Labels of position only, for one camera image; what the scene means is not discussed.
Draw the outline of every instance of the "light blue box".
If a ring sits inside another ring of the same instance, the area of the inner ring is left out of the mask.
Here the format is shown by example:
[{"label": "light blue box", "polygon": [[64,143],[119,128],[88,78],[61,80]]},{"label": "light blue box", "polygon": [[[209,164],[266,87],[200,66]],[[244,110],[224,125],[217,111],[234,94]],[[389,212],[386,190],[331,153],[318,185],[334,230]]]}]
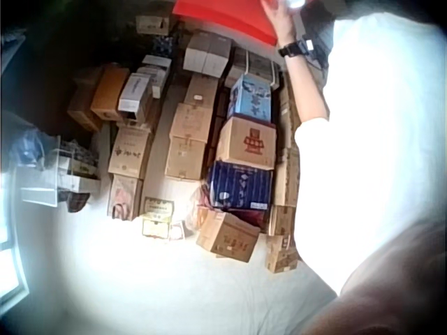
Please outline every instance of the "light blue box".
[{"label": "light blue box", "polygon": [[231,89],[228,117],[243,114],[258,120],[272,121],[270,85],[250,75],[242,75]]}]

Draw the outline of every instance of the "window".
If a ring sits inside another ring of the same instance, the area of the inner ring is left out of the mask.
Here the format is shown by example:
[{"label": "window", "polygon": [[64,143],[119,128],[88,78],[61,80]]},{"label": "window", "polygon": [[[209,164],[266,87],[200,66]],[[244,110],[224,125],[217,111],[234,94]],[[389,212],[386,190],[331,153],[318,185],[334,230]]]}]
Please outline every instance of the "window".
[{"label": "window", "polygon": [[28,295],[22,263],[11,222],[8,175],[0,174],[0,315]]}]

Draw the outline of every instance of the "blue box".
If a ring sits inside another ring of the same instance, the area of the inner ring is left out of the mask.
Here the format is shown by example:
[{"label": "blue box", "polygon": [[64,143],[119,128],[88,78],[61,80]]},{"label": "blue box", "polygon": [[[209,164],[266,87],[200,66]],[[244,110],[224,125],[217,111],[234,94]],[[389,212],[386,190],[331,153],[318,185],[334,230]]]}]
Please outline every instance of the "blue box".
[{"label": "blue box", "polygon": [[228,117],[243,114],[255,119],[272,121],[270,85],[250,75],[242,75],[231,89]]},{"label": "blue box", "polygon": [[272,175],[272,171],[216,161],[208,174],[211,205],[222,209],[267,210]]}]

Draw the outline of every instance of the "brown cardboard box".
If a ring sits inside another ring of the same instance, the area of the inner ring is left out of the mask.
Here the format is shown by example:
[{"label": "brown cardboard box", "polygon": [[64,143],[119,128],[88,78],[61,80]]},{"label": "brown cardboard box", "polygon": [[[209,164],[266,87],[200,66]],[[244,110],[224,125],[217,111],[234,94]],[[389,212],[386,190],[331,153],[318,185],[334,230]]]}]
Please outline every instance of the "brown cardboard box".
[{"label": "brown cardboard box", "polygon": [[109,65],[105,68],[101,81],[91,102],[91,110],[101,119],[107,121],[122,121],[118,112],[118,100],[129,76],[127,68]]},{"label": "brown cardboard box", "polygon": [[205,250],[242,262],[250,261],[260,229],[229,213],[208,215],[197,238]]},{"label": "brown cardboard box", "polygon": [[296,207],[300,187],[300,154],[284,149],[275,168],[273,204]]},{"label": "brown cardboard box", "polygon": [[296,248],[289,248],[284,251],[269,252],[265,259],[265,266],[274,274],[287,272],[298,267],[300,256]]},{"label": "brown cardboard box", "polygon": [[166,161],[165,175],[167,177],[200,180],[202,176],[205,143],[172,137]]},{"label": "brown cardboard box", "polygon": [[169,135],[206,143],[211,119],[212,109],[179,103]]},{"label": "brown cardboard box", "polygon": [[140,129],[121,127],[113,146],[109,173],[144,179],[153,136]]},{"label": "brown cardboard box", "polygon": [[296,208],[294,207],[272,206],[268,234],[270,236],[292,235],[295,212]]},{"label": "brown cardboard box", "polygon": [[203,108],[214,108],[219,80],[207,75],[194,73],[188,86],[184,103]]},{"label": "brown cardboard box", "polygon": [[94,88],[87,85],[78,87],[70,100],[67,113],[84,129],[88,131],[100,131],[103,122],[90,110]]},{"label": "brown cardboard box", "polygon": [[216,159],[273,170],[276,139],[276,129],[272,124],[231,117],[221,130]]},{"label": "brown cardboard box", "polygon": [[174,4],[165,1],[150,2],[147,14],[138,15],[136,19],[137,32],[149,35],[169,35],[175,24],[173,16]]},{"label": "brown cardboard box", "polygon": [[107,215],[132,221],[138,216],[142,192],[142,181],[135,178],[114,175],[110,189]]},{"label": "brown cardboard box", "polygon": [[279,116],[278,125],[278,148],[281,149],[295,149],[298,146],[295,142],[295,132],[300,126],[301,121],[296,109],[284,109]]}]

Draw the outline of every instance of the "red board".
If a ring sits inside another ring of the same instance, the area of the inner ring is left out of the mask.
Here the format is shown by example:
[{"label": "red board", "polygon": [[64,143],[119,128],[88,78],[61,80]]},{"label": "red board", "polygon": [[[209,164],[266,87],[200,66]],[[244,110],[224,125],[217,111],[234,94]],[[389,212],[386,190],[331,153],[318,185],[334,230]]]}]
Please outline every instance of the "red board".
[{"label": "red board", "polygon": [[177,0],[174,14],[214,22],[264,43],[277,44],[260,0]]}]

